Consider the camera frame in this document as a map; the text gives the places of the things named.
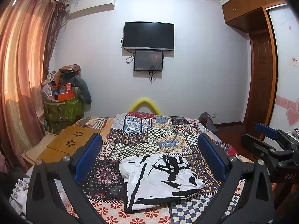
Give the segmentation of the black and white patterned shirt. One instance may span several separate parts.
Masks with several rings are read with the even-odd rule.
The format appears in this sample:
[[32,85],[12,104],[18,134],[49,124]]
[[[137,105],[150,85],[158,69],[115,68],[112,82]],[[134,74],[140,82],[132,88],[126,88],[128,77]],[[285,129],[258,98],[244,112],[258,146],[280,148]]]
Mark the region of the black and white patterned shirt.
[[134,155],[119,162],[119,172],[128,213],[188,199],[206,187],[184,157]]

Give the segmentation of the grey blue bag on floor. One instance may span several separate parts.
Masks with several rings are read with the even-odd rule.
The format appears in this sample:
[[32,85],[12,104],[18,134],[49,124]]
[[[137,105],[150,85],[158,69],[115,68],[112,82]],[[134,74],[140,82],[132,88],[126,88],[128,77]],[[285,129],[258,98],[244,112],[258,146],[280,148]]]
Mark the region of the grey blue bag on floor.
[[199,116],[200,123],[210,130],[212,133],[217,134],[218,130],[216,126],[213,124],[212,117],[209,115],[208,112],[204,112]]

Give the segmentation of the green patterned storage bag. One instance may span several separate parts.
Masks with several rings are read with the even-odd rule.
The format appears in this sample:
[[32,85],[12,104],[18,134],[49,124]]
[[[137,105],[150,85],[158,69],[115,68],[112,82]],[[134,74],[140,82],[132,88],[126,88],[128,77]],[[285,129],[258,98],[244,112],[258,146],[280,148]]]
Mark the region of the green patterned storage bag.
[[63,102],[44,102],[44,109],[47,125],[54,134],[59,134],[84,116],[84,104],[78,97]]

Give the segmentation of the patchwork patterned bed quilt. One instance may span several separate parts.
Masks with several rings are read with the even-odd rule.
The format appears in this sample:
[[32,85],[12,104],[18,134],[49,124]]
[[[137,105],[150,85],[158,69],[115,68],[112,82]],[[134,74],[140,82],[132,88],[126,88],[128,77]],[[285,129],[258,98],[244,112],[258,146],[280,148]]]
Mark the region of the patchwork patterned bed quilt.
[[237,156],[199,120],[139,112],[89,117],[49,146],[58,158],[72,156],[93,133],[100,133],[101,148],[92,151],[95,159],[78,186],[105,223],[193,223],[221,187],[199,136]]

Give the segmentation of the orange box on pile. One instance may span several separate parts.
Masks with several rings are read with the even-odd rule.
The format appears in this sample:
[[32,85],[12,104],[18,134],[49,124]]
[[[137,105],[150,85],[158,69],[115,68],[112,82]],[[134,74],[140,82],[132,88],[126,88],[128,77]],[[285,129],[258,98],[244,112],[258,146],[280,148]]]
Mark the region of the orange box on pile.
[[58,102],[67,101],[76,97],[74,92],[66,92],[58,95]]

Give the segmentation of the wooden wardrobe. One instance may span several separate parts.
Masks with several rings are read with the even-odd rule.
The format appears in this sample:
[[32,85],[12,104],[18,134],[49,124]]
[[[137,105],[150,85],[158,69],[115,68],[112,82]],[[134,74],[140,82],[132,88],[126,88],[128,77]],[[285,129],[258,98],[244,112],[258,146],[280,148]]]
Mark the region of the wooden wardrobe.
[[225,0],[222,3],[227,25],[249,34],[251,76],[243,125],[246,133],[263,139],[256,125],[269,125],[276,97],[278,62],[276,42],[266,11],[285,0]]

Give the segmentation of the yellow curved foam tube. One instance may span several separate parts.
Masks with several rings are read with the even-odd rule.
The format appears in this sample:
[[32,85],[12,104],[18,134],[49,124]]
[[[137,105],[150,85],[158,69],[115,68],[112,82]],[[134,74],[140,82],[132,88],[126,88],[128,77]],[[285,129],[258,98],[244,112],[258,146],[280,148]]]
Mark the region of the yellow curved foam tube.
[[154,102],[147,97],[143,97],[138,99],[133,106],[130,108],[129,112],[137,112],[142,107],[147,107],[152,114],[155,115],[162,115],[161,111],[158,109],[158,107],[154,104]]

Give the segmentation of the brown bag on pile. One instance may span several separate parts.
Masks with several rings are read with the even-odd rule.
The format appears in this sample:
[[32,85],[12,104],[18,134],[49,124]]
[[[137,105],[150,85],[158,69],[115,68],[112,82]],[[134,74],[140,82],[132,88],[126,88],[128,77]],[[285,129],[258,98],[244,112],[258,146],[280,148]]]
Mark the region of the brown bag on pile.
[[71,64],[71,65],[66,65],[61,67],[56,73],[55,76],[61,75],[63,71],[71,71],[75,75],[80,75],[81,74],[81,68],[78,64]]

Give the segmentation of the pink orange window curtain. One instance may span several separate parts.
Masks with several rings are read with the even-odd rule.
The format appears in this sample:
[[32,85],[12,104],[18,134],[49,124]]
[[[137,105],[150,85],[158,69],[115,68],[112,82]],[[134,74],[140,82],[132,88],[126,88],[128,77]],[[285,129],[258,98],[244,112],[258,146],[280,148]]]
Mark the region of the pink orange window curtain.
[[66,14],[66,0],[11,0],[1,15],[1,151],[12,167],[44,137],[41,85]]

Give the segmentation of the small wall-mounted black screen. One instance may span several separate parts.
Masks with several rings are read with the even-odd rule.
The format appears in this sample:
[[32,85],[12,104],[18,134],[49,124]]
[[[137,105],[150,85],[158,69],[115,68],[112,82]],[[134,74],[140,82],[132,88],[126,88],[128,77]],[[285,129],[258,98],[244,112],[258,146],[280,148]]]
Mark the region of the small wall-mounted black screen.
[[161,72],[163,70],[162,51],[136,50],[134,55],[134,70],[147,72]]

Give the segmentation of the large wall-mounted black television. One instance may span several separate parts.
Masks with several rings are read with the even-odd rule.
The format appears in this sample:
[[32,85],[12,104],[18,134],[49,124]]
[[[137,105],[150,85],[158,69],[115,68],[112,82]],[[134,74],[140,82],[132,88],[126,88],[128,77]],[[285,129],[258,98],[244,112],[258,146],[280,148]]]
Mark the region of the large wall-mounted black television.
[[162,22],[125,22],[124,24],[124,49],[174,51],[174,41],[174,24]]

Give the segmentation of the white wall air conditioner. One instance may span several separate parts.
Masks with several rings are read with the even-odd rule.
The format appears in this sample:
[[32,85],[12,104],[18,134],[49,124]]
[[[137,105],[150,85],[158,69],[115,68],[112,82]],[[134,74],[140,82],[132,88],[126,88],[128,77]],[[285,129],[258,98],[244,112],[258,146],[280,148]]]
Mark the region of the white wall air conditioner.
[[86,15],[106,12],[115,9],[116,0],[79,0],[71,4],[69,11],[70,20]]

